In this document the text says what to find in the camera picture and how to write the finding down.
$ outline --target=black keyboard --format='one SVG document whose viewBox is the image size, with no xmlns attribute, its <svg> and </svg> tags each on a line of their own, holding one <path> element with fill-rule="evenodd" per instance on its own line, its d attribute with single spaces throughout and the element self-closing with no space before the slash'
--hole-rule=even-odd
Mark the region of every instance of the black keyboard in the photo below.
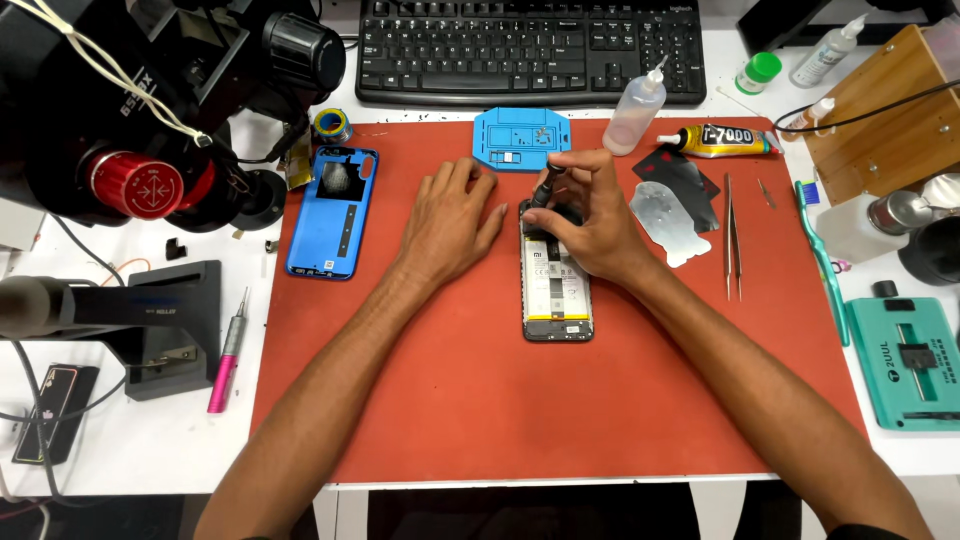
<svg viewBox="0 0 960 540">
<path fill-rule="evenodd" d="M 663 68 L 666 104 L 707 96 L 696 0 L 633 5 L 364 0 L 356 95 L 442 107 L 615 105 Z"/>
</svg>

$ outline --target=green cap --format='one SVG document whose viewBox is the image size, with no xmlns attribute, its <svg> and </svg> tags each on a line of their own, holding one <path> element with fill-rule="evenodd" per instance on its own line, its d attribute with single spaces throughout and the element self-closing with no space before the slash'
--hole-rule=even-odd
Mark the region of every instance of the green cap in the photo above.
<svg viewBox="0 0 960 540">
<path fill-rule="evenodd" d="M 773 81 L 781 69 L 783 69 L 783 64 L 773 53 L 756 53 L 744 67 L 747 77 L 758 83 Z"/>
</svg>

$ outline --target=red knob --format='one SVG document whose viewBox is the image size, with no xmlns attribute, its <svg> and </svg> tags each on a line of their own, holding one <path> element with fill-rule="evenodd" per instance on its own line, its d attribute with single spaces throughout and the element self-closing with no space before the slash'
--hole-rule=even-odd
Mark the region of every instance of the red knob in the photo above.
<svg viewBox="0 0 960 540">
<path fill-rule="evenodd" d="M 183 178 L 163 161 L 127 151 L 104 152 L 86 167 L 97 199 L 131 217 L 158 219 L 177 209 Z"/>
</svg>

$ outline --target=silicone mat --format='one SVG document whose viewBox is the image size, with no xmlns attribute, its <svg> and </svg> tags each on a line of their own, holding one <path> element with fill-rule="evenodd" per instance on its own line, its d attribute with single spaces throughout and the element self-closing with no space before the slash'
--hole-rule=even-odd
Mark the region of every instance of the silicone mat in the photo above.
<svg viewBox="0 0 960 540">
<path fill-rule="evenodd" d="M 712 118 L 770 129 L 762 118 Z M 628 197 L 631 171 L 702 118 L 658 118 L 634 152 L 616 159 Z M 573 149 L 600 147 L 608 120 L 574 120 Z M 252 430 L 364 301 L 393 260 L 420 179 L 470 155 L 471 123 L 355 126 L 355 146 L 380 154 L 355 276 L 295 278 L 283 270 L 300 208 L 287 198 Z M 743 303 L 727 301 L 723 230 L 676 274 L 777 356 L 865 433 L 827 297 L 793 202 L 782 156 L 692 158 L 717 185 L 733 178 Z M 767 206 L 756 179 L 772 194 Z M 654 317 L 626 291 L 592 281 L 589 343 L 530 343 L 520 324 L 517 203 L 536 177 L 502 174 L 487 211 L 510 210 L 490 254 L 445 286 L 411 321 L 377 381 L 332 482 L 566 479 L 768 472 Z M 712 201 L 723 215 L 723 195 Z M 664 259 L 663 249 L 647 242 Z"/>
</svg>

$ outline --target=white table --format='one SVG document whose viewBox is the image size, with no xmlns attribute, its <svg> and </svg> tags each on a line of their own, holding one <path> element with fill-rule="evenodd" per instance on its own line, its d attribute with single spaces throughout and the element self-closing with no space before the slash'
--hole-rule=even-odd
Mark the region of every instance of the white table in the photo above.
<svg viewBox="0 0 960 540">
<path fill-rule="evenodd" d="M 345 20 L 356 20 L 348 14 Z M 704 22 L 706 28 L 724 26 Z M 341 32 L 349 32 L 344 23 L 331 25 Z M 814 102 L 828 88 L 849 74 L 874 50 L 858 48 L 849 58 L 828 74 L 821 86 L 809 90 L 793 87 L 780 75 L 764 93 L 758 96 L 738 94 L 732 77 L 747 60 L 747 53 L 736 30 L 707 30 L 704 53 L 707 71 L 708 97 L 703 105 L 691 110 L 664 110 L 663 116 L 744 116 L 751 113 L 715 89 L 724 88 L 736 99 L 763 115 L 776 119 L 781 114 Z M 788 70 L 799 60 L 802 50 L 779 51 Z M 364 106 L 353 93 L 356 57 L 348 53 L 348 68 L 344 82 L 325 103 L 325 107 L 343 109 L 354 124 L 410 121 L 472 120 L 479 110 L 444 111 L 413 110 Z M 610 117 L 610 109 L 564 110 L 571 118 Z M 230 120 L 237 154 L 242 157 L 263 156 L 279 137 L 278 122 L 263 116 L 243 112 Z M 786 143 L 786 163 L 791 177 L 806 180 L 812 177 L 812 161 L 802 142 Z M 826 204 L 811 209 L 811 215 L 822 211 Z M 102 405 L 87 413 L 69 460 L 55 467 L 60 490 L 67 495 L 150 494 L 150 493 L 209 493 L 223 477 L 231 461 L 248 438 L 253 397 L 260 368 L 264 324 L 270 301 L 276 256 L 264 253 L 265 240 L 279 237 L 280 224 L 259 232 L 246 233 L 233 239 L 231 228 L 206 234 L 181 231 L 164 221 L 132 221 L 119 228 L 97 227 L 87 230 L 72 227 L 75 234 L 96 254 L 107 261 L 120 264 L 131 258 L 147 258 L 154 268 L 182 264 L 196 260 L 219 259 L 223 262 L 222 329 L 226 331 L 230 315 L 236 310 L 245 286 L 251 288 L 249 324 L 240 354 L 239 368 L 230 396 L 227 412 L 208 415 L 206 403 L 209 390 L 189 392 L 167 398 L 138 403 L 117 393 Z M 87 257 L 63 234 L 53 220 L 45 220 L 41 238 L 28 254 L 14 256 L 8 275 L 53 276 L 57 278 L 85 278 L 95 282 L 106 279 L 108 273 Z M 164 243 L 177 237 L 185 245 L 188 257 L 173 262 L 164 260 Z M 132 264 L 124 272 L 140 271 L 142 263 Z M 960 328 L 957 314 L 960 287 L 930 287 L 917 282 L 900 266 L 896 254 L 854 266 L 851 272 L 840 276 L 845 298 L 870 296 L 870 284 L 881 279 L 893 279 L 900 293 L 907 296 L 931 296 L 940 299 L 954 329 Z M 27 352 L 38 377 L 47 365 L 66 362 L 99 366 L 102 371 L 93 390 L 99 396 L 123 376 L 124 370 L 100 344 L 67 344 L 54 342 L 27 343 Z M 874 418 L 873 406 L 867 394 L 856 353 L 853 347 L 845 351 L 851 370 L 854 390 L 864 415 L 871 442 L 884 460 L 901 476 L 960 474 L 960 433 L 900 433 L 881 430 Z M 31 402 L 30 391 L 12 347 L 0 344 L 0 402 Z M 0 467 L 10 489 L 16 495 L 38 496 L 48 494 L 46 480 L 40 468 L 10 463 L 12 448 L 0 448 Z M 693 479 L 760 479 L 770 475 L 737 475 L 698 477 Z M 636 479 L 638 481 L 690 480 L 690 477 Z M 585 483 L 631 481 L 633 479 L 570 479 L 550 480 L 549 483 Z M 502 485 L 544 483 L 540 481 L 511 482 L 444 482 L 452 485 Z M 342 485 L 341 489 L 377 487 L 375 485 Z"/>
</svg>

